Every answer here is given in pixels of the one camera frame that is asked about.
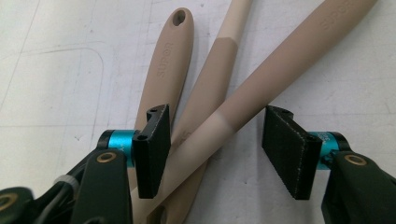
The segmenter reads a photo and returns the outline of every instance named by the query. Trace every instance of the white table surface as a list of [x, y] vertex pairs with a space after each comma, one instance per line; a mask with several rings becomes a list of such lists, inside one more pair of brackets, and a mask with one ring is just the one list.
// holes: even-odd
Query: white table surface
[[[0, 2], [0, 189], [38, 197], [106, 129], [132, 129], [158, 35], [187, 7], [195, 24], [191, 67], [177, 111], [231, 0], [4, 0]], [[319, 0], [256, 0], [229, 93], [314, 10]], [[271, 105], [308, 131], [337, 131], [396, 176], [396, 2], [379, 0], [334, 49]], [[294, 201], [261, 149], [263, 113], [211, 159], [186, 220], [323, 223], [329, 171], [311, 200]]]

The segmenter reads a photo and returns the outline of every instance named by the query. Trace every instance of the white tabletop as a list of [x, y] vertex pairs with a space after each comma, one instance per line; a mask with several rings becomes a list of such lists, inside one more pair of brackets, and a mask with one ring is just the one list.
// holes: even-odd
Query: white tabletop
[[[187, 7], [195, 25], [177, 115], [231, 0], [5, 0], [0, 3], [0, 189], [40, 196], [106, 129], [132, 129], [158, 35]], [[319, 0], [253, 3], [229, 93], [313, 11]], [[396, 3], [379, 0], [334, 49], [278, 96], [308, 131], [342, 133], [352, 149], [396, 176]], [[294, 201], [261, 148], [260, 113], [209, 162], [186, 220], [323, 223], [329, 171], [311, 200]]]

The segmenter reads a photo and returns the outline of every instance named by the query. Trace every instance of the beige handle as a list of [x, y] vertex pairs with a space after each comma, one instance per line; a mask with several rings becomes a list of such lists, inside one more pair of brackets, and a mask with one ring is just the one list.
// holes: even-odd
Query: beige handle
[[[172, 132], [172, 148], [178, 147], [186, 140], [224, 101], [251, 2], [252, 0], [231, 2], [186, 107]], [[190, 211], [205, 167], [206, 163], [169, 195], [148, 216], [148, 223], [157, 224], [161, 221], [167, 224], [181, 224]]]
[[[184, 80], [190, 65], [194, 24], [190, 11], [176, 9], [168, 18], [151, 58], [134, 128], [146, 126], [146, 112], [157, 105], [169, 104], [172, 122]], [[128, 169], [129, 185], [136, 188], [134, 169]]]
[[344, 37], [376, 0], [327, 0], [303, 21], [176, 151], [166, 163], [157, 197], [132, 191], [134, 223], [142, 223], [164, 198], [221, 145]]

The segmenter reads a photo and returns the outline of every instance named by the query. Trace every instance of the blue anodized part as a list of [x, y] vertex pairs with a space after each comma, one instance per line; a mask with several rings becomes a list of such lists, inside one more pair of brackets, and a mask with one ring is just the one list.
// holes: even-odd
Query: blue anodized part
[[108, 141], [108, 148], [116, 148], [123, 151], [128, 167], [134, 167], [134, 133], [135, 130], [115, 130]]
[[339, 151], [337, 140], [331, 133], [325, 132], [309, 132], [310, 134], [317, 136], [322, 140], [322, 147], [320, 149], [320, 159], [318, 162], [318, 170], [329, 170], [329, 167], [322, 163], [321, 159], [331, 154], [332, 151]]

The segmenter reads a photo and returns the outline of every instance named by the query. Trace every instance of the tan silicone spatula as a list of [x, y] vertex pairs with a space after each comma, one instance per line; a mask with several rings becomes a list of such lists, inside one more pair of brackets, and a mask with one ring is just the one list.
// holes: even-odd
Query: tan silicone spatula
[[[190, 11], [176, 9], [166, 21], [151, 58], [134, 128], [146, 126], [146, 112], [157, 105], [169, 104], [173, 120], [190, 65], [194, 25]], [[128, 169], [130, 188], [136, 187], [134, 169]]]
[[[224, 101], [236, 52], [252, 0], [233, 0], [180, 119], [172, 132], [171, 152]], [[148, 223], [182, 223], [189, 213], [205, 172], [203, 164], [148, 216]]]
[[376, 0], [326, 0], [168, 158], [163, 182], [152, 200], [132, 191], [134, 223], [146, 217], [190, 174], [296, 78], [340, 41]]

